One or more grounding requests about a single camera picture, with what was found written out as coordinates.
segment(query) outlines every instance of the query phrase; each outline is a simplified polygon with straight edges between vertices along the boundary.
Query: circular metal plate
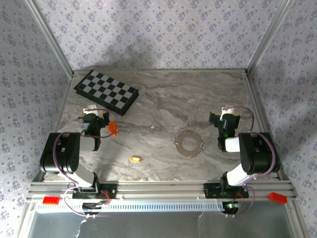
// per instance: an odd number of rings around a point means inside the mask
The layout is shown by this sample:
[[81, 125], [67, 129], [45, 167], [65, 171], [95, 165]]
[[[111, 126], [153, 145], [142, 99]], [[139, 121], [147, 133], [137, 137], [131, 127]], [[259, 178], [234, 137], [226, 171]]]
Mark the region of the circular metal plate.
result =
[[[183, 147], [182, 141], [186, 137], [193, 138], [196, 141], [196, 148], [194, 150], [189, 151]], [[202, 137], [197, 132], [193, 130], [185, 130], [174, 138], [174, 146], [181, 155], [194, 159], [197, 155], [202, 153], [205, 145]]]

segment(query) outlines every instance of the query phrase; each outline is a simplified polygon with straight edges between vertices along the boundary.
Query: red plastic block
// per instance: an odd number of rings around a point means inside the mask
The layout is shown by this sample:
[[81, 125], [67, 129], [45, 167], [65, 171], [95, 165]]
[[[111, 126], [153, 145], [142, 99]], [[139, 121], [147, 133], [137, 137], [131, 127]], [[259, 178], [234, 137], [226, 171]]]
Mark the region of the red plastic block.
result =
[[274, 202], [279, 202], [279, 203], [282, 203], [282, 204], [287, 203], [287, 196], [278, 194], [276, 192], [271, 192], [269, 194], [269, 199], [274, 201]]
[[43, 204], [58, 205], [60, 197], [44, 197]]

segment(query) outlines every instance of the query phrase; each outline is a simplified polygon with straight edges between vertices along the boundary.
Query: white patterned wall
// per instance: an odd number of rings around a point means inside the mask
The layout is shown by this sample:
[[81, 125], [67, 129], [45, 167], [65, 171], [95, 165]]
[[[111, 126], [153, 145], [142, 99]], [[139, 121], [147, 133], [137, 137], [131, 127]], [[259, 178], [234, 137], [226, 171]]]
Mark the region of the white patterned wall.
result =
[[36, 0], [73, 70], [246, 68], [279, 0]]
[[317, 2], [298, 0], [254, 78], [286, 174], [317, 238]]
[[68, 78], [22, 0], [0, 2], [0, 237], [18, 229]]

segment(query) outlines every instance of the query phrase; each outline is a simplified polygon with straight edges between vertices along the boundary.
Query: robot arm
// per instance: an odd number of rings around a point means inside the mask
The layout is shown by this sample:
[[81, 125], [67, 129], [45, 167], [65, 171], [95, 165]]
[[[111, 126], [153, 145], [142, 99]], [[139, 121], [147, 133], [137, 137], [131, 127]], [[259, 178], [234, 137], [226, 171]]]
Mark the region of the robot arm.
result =
[[[226, 172], [223, 177], [223, 184], [226, 186], [242, 186], [245, 181], [257, 174], [268, 171], [272, 164], [272, 152], [264, 139], [256, 134], [239, 133], [235, 136], [235, 129], [238, 128], [240, 116], [235, 114], [233, 109], [226, 110], [222, 107], [222, 114], [210, 113], [209, 123], [218, 128], [218, 148], [222, 152], [240, 152], [241, 164], [233, 170]], [[274, 147], [269, 133], [261, 133], [272, 144], [275, 151], [275, 166], [271, 172], [280, 169], [280, 159]]]
[[[53, 161], [53, 144], [59, 133], [51, 133], [46, 142], [40, 160], [40, 168], [45, 173], [62, 176]], [[60, 168], [70, 178], [78, 182], [79, 187], [91, 187], [94, 184], [95, 174], [85, 169], [79, 163], [80, 144], [94, 145], [93, 138], [84, 137], [84, 142], [80, 141], [80, 133], [64, 134], [57, 142], [56, 158]]]

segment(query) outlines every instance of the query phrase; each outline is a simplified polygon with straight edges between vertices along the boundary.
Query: chessboard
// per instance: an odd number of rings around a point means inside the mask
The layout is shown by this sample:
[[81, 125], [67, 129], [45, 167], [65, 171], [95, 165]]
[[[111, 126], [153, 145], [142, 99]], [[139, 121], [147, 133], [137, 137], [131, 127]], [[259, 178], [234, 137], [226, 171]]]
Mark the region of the chessboard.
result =
[[79, 95], [121, 116], [139, 96], [139, 90], [136, 88], [94, 70], [91, 70], [74, 89]]

